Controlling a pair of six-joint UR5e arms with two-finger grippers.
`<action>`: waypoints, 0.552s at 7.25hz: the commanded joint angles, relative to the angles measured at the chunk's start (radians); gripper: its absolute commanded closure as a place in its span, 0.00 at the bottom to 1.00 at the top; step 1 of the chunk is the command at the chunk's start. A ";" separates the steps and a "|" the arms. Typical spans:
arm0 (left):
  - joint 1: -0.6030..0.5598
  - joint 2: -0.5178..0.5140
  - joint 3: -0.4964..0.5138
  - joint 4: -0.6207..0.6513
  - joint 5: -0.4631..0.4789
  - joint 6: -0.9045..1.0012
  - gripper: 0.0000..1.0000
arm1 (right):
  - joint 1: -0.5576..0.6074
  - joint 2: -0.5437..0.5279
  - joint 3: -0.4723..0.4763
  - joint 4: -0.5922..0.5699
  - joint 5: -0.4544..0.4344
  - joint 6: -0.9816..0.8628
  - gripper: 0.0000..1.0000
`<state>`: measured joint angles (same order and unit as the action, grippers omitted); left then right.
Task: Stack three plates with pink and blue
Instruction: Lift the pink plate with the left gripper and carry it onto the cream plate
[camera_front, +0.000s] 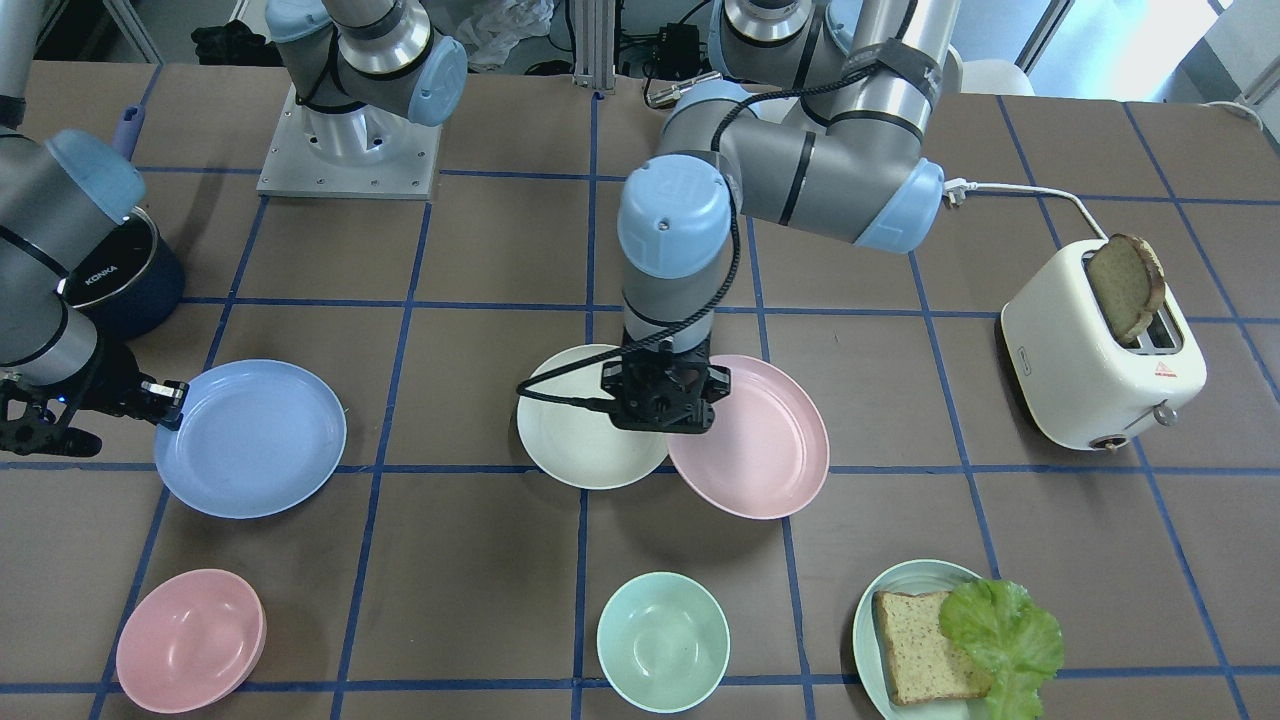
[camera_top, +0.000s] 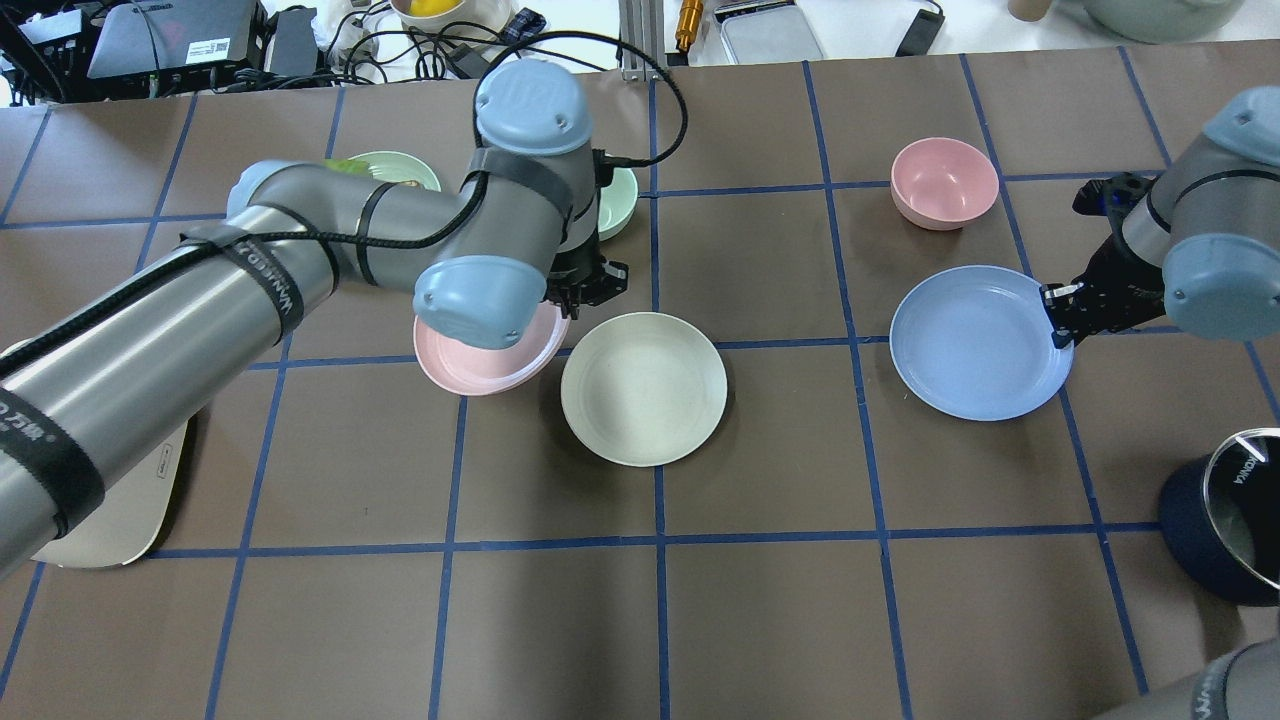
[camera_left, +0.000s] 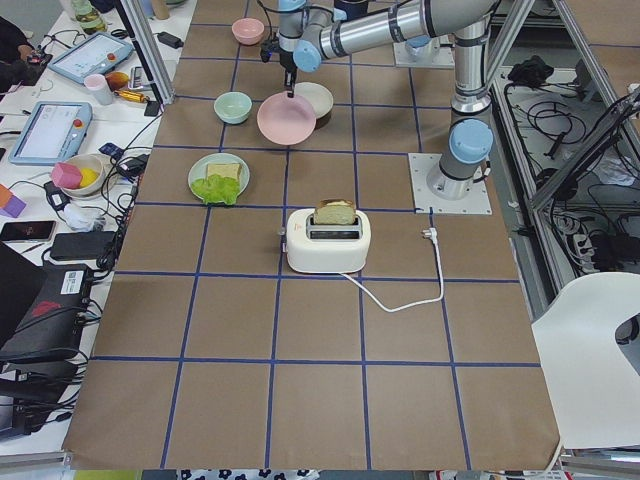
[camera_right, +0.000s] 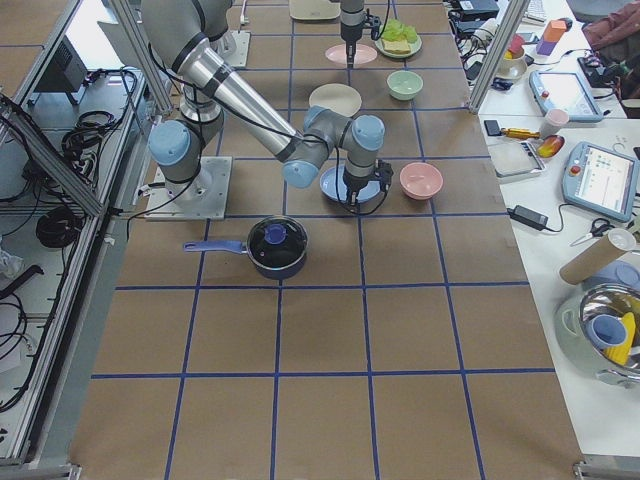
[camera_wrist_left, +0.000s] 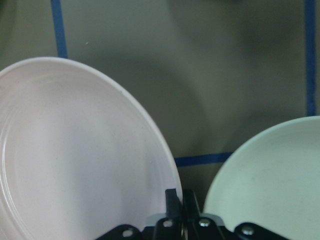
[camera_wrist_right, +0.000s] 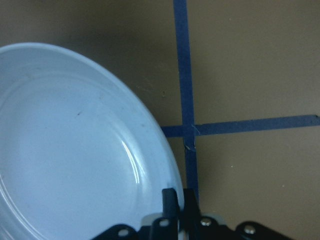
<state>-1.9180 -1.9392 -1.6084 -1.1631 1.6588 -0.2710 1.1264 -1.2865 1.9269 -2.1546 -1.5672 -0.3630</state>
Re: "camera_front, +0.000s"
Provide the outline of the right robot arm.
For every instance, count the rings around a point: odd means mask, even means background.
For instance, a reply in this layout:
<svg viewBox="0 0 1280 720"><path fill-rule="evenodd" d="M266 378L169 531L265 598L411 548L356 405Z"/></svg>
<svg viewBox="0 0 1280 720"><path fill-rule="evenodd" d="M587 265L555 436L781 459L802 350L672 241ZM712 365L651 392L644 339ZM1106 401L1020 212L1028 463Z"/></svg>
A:
<svg viewBox="0 0 1280 720"><path fill-rule="evenodd" d="M3 448L92 457L101 439L78 411L175 430L188 386L142 373L58 286L123 225L145 193L134 167L81 129L45 142L20 132L44 4L3 4L1 365Z"/></svg>

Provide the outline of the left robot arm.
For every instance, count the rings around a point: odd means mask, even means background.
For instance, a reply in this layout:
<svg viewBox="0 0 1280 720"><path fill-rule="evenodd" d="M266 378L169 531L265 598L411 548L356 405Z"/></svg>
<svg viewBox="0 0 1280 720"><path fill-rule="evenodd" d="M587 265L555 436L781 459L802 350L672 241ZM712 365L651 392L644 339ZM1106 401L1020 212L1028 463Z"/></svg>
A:
<svg viewBox="0 0 1280 720"><path fill-rule="evenodd" d="M599 410L622 430L700 434L731 373L710 363L712 310L746 217L911 252L945 174L923 140L956 1L717 1L719 79L687 90L657 155L623 184L623 347Z"/></svg>

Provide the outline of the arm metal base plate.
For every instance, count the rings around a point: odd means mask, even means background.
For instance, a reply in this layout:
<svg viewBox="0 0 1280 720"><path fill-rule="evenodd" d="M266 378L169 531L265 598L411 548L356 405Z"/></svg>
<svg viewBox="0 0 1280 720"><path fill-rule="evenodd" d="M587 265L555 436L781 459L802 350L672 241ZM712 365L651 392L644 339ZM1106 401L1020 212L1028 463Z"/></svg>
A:
<svg viewBox="0 0 1280 720"><path fill-rule="evenodd" d="M442 128L365 106L325 114L291 86L256 184L269 197L428 201Z"/></svg>

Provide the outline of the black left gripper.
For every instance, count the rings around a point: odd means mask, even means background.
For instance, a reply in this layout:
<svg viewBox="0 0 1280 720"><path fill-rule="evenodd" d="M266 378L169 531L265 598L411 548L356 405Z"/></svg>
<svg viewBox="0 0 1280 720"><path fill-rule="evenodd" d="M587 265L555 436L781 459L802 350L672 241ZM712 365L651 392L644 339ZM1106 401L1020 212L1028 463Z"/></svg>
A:
<svg viewBox="0 0 1280 720"><path fill-rule="evenodd" d="M604 363L600 387L612 400L607 414L621 430L703 434L713 405L732 391L732 372L710 363L710 342L676 354L668 340L657 351L636 350Z"/></svg>

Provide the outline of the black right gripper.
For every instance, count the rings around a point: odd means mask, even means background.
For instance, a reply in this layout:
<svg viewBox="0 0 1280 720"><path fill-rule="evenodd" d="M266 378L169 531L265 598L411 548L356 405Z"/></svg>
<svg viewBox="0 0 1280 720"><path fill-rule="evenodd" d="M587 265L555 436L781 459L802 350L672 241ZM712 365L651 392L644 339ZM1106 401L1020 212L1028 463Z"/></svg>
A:
<svg viewBox="0 0 1280 720"><path fill-rule="evenodd" d="M127 346L101 345L83 369L51 386L3 379L1 450L20 456L93 457L102 441L72 425L77 413L128 416L177 430L188 392L186 382L142 373Z"/></svg>

